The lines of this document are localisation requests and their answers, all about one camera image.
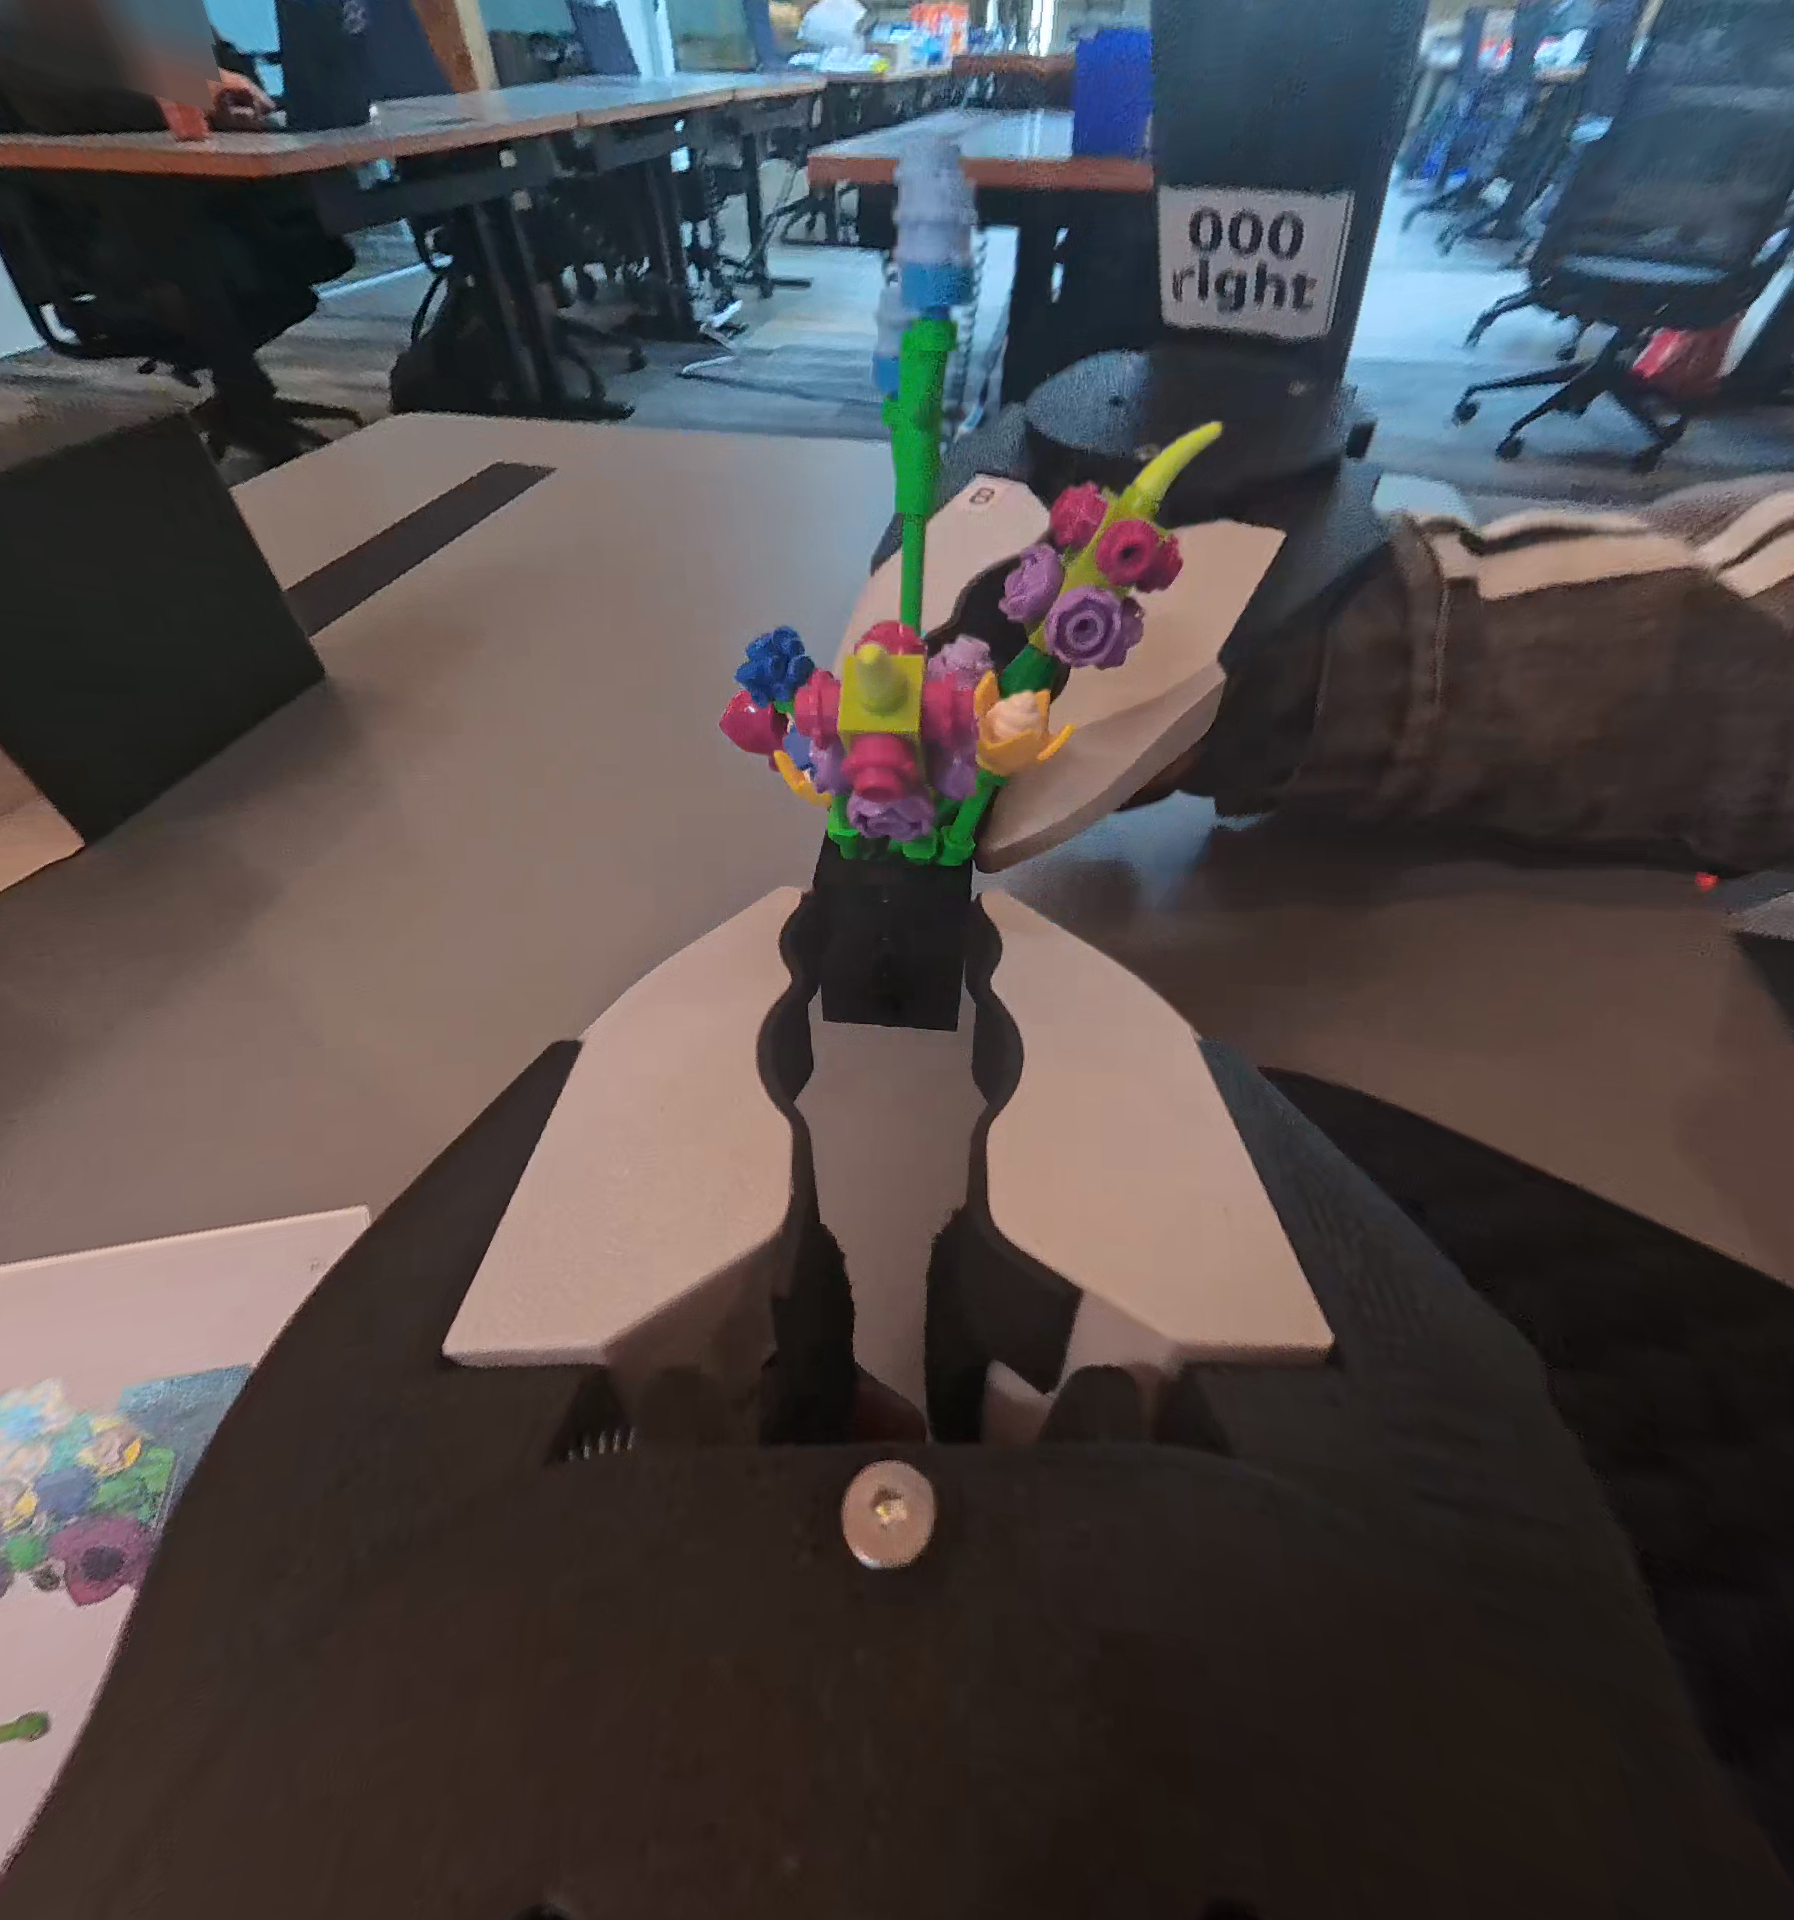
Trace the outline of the red object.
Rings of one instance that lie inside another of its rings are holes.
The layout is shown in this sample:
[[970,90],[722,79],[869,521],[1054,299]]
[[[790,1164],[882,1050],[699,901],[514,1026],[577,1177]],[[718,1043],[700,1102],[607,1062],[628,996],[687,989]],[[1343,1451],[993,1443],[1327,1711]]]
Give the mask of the red object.
[[1630,376],[1672,403],[1711,396],[1726,379],[1741,314],[1704,329],[1659,329],[1630,364]]

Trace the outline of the black box with white flaps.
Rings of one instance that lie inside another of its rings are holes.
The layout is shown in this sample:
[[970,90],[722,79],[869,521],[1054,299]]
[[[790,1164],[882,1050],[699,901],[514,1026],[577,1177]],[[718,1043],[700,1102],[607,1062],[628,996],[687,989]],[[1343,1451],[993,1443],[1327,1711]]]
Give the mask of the black box with white flaps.
[[186,413],[0,403],[0,895],[322,681]]

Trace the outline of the lego instruction booklet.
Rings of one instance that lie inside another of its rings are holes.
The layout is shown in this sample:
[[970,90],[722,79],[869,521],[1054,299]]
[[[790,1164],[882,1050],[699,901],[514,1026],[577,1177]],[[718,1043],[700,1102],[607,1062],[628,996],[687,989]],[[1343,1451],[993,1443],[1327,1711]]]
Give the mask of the lego instruction booklet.
[[0,1870],[216,1427],[365,1208],[0,1265]]

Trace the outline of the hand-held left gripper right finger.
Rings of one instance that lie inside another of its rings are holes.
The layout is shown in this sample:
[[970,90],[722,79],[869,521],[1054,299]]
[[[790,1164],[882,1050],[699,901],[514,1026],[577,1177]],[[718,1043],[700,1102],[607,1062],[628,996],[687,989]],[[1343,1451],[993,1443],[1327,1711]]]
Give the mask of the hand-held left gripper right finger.
[[1199,1367],[1335,1339],[1192,1026],[1008,893],[973,911],[980,1114],[926,1271],[936,1437],[1043,1437],[1059,1405],[1149,1436]]

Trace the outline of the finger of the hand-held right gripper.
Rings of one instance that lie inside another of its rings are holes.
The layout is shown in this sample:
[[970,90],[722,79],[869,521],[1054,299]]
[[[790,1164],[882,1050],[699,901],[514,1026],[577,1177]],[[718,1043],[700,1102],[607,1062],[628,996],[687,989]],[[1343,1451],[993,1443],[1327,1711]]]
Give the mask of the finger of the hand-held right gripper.
[[[1042,541],[1049,528],[1048,504],[1026,485],[978,474],[931,515],[924,528],[924,567],[919,634],[926,641],[953,634],[959,605],[980,576]],[[843,619],[834,647],[834,665],[857,649],[871,627],[899,616],[901,557],[878,564]]]
[[1010,778],[990,809],[983,874],[1066,846],[1203,739],[1219,705],[1219,652],[1282,544],[1280,530],[1232,519],[1178,535],[1182,567],[1172,589],[1149,595],[1143,641],[1120,668],[1073,671],[1051,712],[1070,739]]

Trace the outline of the black office chair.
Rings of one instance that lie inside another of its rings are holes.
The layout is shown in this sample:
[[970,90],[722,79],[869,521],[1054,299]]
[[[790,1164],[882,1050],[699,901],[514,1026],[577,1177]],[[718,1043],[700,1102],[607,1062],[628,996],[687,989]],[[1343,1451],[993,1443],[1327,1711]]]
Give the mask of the black office chair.
[[193,396],[188,423],[220,461],[276,467],[365,420],[344,405],[290,398],[260,365],[261,348],[316,311],[316,283],[222,223],[201,186],[73,185],[0,170],[0,262],[41,345],[80,365],[128,364]]
[[1478,318],[1539,311],[1603,332],[1587,358],[1473,381],[1451,420],[1488,396],[1544,394],[1511,420],[1494,458],[1516,464],[1540,420],[1580,420],[1609,398],[1644,434],[1652,472],[1690,411],[1643,375],[1664,332],[1733,326],[1775,273],[1794,195],[1794,3],[1662,4],[1623,97],[1566,180],[1533,241],[1524,289]]

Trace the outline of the blue storage bin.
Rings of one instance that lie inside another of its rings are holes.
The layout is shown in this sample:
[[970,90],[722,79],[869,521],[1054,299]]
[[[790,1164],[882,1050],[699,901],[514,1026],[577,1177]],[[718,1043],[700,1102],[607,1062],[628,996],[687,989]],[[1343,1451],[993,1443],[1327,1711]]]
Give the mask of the blue storage bin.
[[1073,85],[1073,155],[1143,161],[1149,155],[1151,35],[1115,24],[1076,42]]

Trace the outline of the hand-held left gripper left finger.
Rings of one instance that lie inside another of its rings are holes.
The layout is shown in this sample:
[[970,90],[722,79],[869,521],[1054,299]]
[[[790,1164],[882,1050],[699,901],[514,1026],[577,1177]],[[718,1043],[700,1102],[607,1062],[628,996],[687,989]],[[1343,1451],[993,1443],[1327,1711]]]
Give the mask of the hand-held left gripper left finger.
[[449,1326],[452,1366],[586,1370],[629,1427],[846,1436],[855,1306],[796,1106],[812,911],[767,892],[591,1022]]

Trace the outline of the purple magenta lego flower stem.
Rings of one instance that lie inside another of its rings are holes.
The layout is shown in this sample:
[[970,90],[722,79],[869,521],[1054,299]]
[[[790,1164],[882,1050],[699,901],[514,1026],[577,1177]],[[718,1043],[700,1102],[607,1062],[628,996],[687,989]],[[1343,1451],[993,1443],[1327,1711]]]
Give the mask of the purple magenta lego flower stem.
[[1043,541],[1014,564],[1001,612],[1024,644],[1001,668],[1001,693],[1054,693],[1079,669],[1127,663],[1145,635],[1145,603],[1182,569],[1181,539],[1164,524],[1172,487],[1215,447],[1205,422],[1139,467],[1120,493],[1076,483],[1055,493]]

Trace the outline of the brown edged office desk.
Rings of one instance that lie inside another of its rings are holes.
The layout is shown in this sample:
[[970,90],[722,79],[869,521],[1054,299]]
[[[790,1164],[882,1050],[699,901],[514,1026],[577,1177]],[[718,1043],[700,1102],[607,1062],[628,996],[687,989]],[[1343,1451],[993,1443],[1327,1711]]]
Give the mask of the brown edged office desk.
[[[679,341],[697,329],[699,293],[722,311],[741,293],[769,301],[781,287],[806,289],[804,281],[784,281],[769,262],[760,166],[770,135],[814,130],[822,90],[817,74],[800,68],[592,84],[596,105],[583,110],[574,138],[575,182],[635,241],[631,255],[645,269],[658,336]],[[689,191],[677,182],[697,176],[722,145],[738,154],[748,248],[736,258],[724,249],[707,185],[693,198],[709,249],[693,249],[683,206]]]
[[390,101],[335,130],[0,133],[0,185],[58,195],[82,186],[121,215],[196,301],[213,394],[263,426],[284,422],[282,403],[235,318],[203,191],[276,180],[304,185],[319,226],[335,235],[443,217],[463,241],[478,309],[495,334],[500,413],[619,422],[629,410],[605,394],[596,375],[586,396],[566,384],[519,201],[557,182],[567,155],[628,117],[625,87],[569,81]]
[[952,139],[983,232],[1010,232],[995,391],[1023,403],[1055,372],[1101,352],[1147,345],[1158,329],[1155,206],[1143,157],[1075,152],[1066,110],[939,110],[810,154],[812,186],[857,186],[871,235],[896,162],[923,139]]

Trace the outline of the colourful LEGO flower bouquet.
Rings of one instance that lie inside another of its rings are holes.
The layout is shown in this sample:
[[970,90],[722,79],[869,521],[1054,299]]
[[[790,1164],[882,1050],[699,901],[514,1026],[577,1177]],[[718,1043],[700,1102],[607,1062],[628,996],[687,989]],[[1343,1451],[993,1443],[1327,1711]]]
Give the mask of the colourful LEGO flower bouquet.
[[776,627],[752,641],[717,730],[822,811],[812,879],[826,1021],[953,1030],[978,830],[1001,789],[1073,737],[1048,689],[1006,696],[986,647],[929,650],[926,526],[942,465],[953,314],[977,287],[975,190],[952,135],[896,161],[896,264],[878,376],[898,518],[898,612],[835,669]]

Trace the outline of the black backpack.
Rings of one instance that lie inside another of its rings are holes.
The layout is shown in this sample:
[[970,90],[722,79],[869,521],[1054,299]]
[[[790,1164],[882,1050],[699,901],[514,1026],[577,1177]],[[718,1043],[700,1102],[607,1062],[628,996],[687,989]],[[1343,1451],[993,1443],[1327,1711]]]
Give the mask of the black backpack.
[[574,396],[558,375],[551,379],[548,402],[523,393],[478,306],[475,284],[452,276],[432,279],[417,306],[410,342],[390,365],[389,411],[596,422],[634,415],[628,403],[605,394]]

